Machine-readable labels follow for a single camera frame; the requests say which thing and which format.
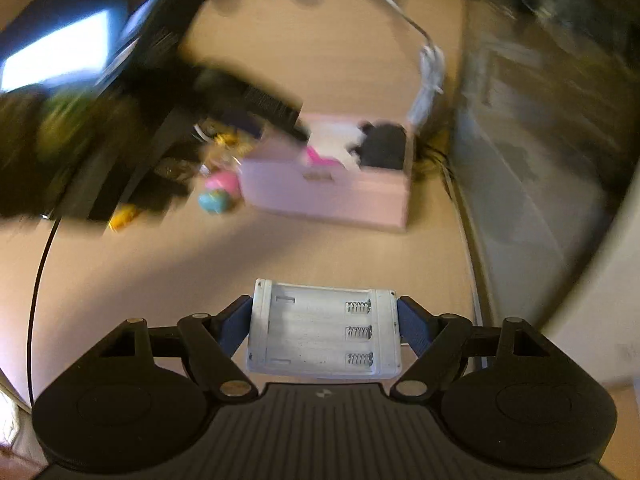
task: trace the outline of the toy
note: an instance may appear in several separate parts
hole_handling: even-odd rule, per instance
[[[365,139],[359,146],[353,146],[350,153],[360,157],[361,166],[402,170],[406,151],[406,132],[399,124],[382,123],[374,126],[365,123],[360,126]]]
[[[216,144],[220,146],[235,146],[238,143],[238,134],[236,132],[220,132],[216,135]]]
[[[205,183],[209,190],[223,189],[233,199],[240,198],[240,181],[233,171],[219,171],[209,177]]]
[[[319,155],[311,146],[306,147],[306,156],[308,156],[309,164],[312,166],[343,166],[337,158]]]
[[[224,189],[216,189],[203,193],[198,197],[198,204],[208,213],[223,213],[231,208],[231,196]]]
[[[112,231],[121,231],[126,226],[131,224],[142,212],[141,209],[138,209],[134,205],[124,204],[116,209],[116,212],[109,220],[109,228]]]

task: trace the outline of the window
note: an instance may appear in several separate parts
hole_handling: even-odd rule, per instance
[[[0,88],[99,75],[109,56],[108,14],[104,10],[60,28],[13,54],[4,62]]]

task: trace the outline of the wooden floor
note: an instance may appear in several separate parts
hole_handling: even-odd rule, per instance
[[[640,416],[633,386],[609,388],[618,425],[601,464],[621,480],[640,480]]]

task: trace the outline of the pink box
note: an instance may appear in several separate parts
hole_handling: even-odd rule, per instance
[[[353,131],[362,122],[326,116],[304,118],[312,132],[310,145],[324,140],[318,138],[317,130],[345,130],[348,126]],[[242,162],[242,195],[248,203],[271,211],[404,230],[413,146],[414,137],[408,131],[402,171],[358,169],[353,163],[355,169],[310,166],[300,144],[269,134]]]

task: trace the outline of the metal spring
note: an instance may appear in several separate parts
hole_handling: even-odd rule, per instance
[[[371,339],[373,334],[373,327],[369,326],[348,326],[347,327],[348,339]]]
[[[344,306],[347,312],[351,312],[352,314],[368,314],[371,312],[371,300],[347,301]]]
[[[368,354],[347,354],[347,362],[356,366],[373,366],[373,352]]]

